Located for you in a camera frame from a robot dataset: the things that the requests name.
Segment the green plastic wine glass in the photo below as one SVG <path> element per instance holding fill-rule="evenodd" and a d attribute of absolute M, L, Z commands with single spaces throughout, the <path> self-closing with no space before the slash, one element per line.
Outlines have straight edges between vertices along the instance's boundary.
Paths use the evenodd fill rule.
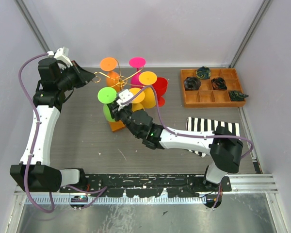
<path fill-rule="evenodd" d="M 115 122 L 107 104 L 112 103 L 117 97 L 117 92 L 112 87 L 104 87 L 99 90 L 97 99 L 103 104 L 103 113 L 108 122 Z"/>

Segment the yellow wine glass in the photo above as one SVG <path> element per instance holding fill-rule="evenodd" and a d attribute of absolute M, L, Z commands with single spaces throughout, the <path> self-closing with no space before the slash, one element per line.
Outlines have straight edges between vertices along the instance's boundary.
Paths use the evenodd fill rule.
<path fill-rule="evenodd" d="M 139 82 L 144 86 L 152 86 L 157 81 L 157 75 L 152 71 L 144 71 L 139 75 Z M 141 104 L 145 108 L 153 108 L 156 105 L 156 98 L 151 87 L 144 90 L 145 98 Z"/>
<path fill-rule="evenodd" d="M 130 88 L 129 91 L 135 96 L 141 89 L 137 87 Z M 141 109 L 144 109 L 144 106 L 142 105 L 142 101 L 145 98 L 144 91 L 141 92 L 131 103 L 132 103 L 132 111 L 138 111 Z"/>

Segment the gold wire wine glass rack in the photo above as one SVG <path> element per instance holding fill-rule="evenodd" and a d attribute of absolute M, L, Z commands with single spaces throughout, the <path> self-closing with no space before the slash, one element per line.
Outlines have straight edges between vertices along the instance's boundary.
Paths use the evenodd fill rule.
<path fill-rule="evenodd" d="M 132 84 L 131 79 L 139 77 L 142 69 L 144 68 L 146 61 L 141 57 L 134 57 L 129 61 L 129 65 L 136 69 L 136 71 L 125 77 L 121 73 L 120 63 L 112 57 L 107 57 L 101 60 L 100 69 L 101 72 L 95 74 L 101 74 L 106 82 L 106 87 L 99 90 L 97 99 L 103 104 L 103 114 L 107 120 L 111 131 L 116 131 L 125 128 L 125 125 L 115 119 L 115 113 L 113 108 L 122 109 L 124 106 L 123 102 L 129 100 L 134 94 L 138 93 L 143 84 Z"/>

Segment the orange plastic wine glass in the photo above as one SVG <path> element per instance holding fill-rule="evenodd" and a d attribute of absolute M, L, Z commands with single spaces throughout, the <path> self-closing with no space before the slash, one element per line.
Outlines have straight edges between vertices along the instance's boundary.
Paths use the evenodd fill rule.
<path fill-rule="evenodd" d="M 114 69 L 118 66 L 118 62 L 115 58 L 107 57 L 101 60 L 100 68 L 103 71 L 107 71 L 107 77 L 105 77 L 105 82 L 108 87 L 112 87 L 116 91 L 120 90 L 120 86 L 117 85 L 119 83 L 119 74 L 114 71 Z"/>

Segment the magenta plastic wine glass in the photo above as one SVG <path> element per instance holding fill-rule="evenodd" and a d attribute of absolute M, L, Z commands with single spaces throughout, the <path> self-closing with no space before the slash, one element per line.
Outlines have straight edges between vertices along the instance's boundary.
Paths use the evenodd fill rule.
<path fill-rule="evenodd" d="M 129 65 L 136 69 L 136 74 L 134 74 L 130 79 L 130 84 L 132 87 L 142 88 L 143 85 L 139 81 L 140 70 L 144 67 L 146 61 L 142 57 L 134 57 L 130 59 Z"/>

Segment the red plastic wine glass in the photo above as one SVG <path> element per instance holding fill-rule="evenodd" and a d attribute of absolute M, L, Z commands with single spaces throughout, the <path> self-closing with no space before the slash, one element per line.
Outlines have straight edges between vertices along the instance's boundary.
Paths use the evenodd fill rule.
<path fill-rule="evenodd" d="M 163 95 L 166 93 L 168 88 L 168 80 L 164 77 L 158 77 L 156 82 L 153 84 L 153 87 L 156 91 L 158 97 L 159 107 L 164 106 L 165 99 Z"/>

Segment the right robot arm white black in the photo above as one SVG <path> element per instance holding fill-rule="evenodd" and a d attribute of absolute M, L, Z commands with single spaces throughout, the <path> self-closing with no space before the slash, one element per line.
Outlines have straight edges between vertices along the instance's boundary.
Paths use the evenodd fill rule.
<path fill-rule="evenodd" d="M 106 105 L 115 121 L 122 121 L 128 130 L 152 149 L 183 149 L 201 152 L 212 158 L 207 166 L 203 186 L 214 191 L 227 174 L 238 173 L 243 143 L 228 128 L 217 126 L 214 131 L 182 131 L 153 122 L 143 109 L 132 111 L 131 105 L 119 106 L 116 102 Z"/>

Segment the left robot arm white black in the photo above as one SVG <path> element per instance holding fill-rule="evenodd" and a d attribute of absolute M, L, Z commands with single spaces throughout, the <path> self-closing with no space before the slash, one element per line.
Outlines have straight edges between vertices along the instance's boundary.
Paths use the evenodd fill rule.
<path fill-rule="evenodd" d="M 30 98 L 33 120 L 29 140 L 19 164 L 10 167 L 10 175 L 23 191 L 56 192 L 70 185 L 76 192 L 83 192 L 87 188 L 84 170 L 52 168 L 50 146 L 62 106 L 68 100 L 65 92 L 87 85 L 95 74 L 75 61 L 68 66 L 55 58 L 40 60 L 38 72 L 40 80 Z"/>

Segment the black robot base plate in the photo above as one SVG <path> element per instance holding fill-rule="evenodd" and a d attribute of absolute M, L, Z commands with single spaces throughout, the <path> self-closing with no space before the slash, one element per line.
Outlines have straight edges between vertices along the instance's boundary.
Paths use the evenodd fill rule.
<path fill-rule="evenodd" d="M 217 189 L 205 186 L 204 176 L 200 174 L 104 174 L 85 175 L 85 185 L 73 185 L 88 192 L 107 187 L 103 197 L 140 198 L 159 197 L 167 192 L 168 198 L 199 197 L 202 192 L 210 193 Z"/>

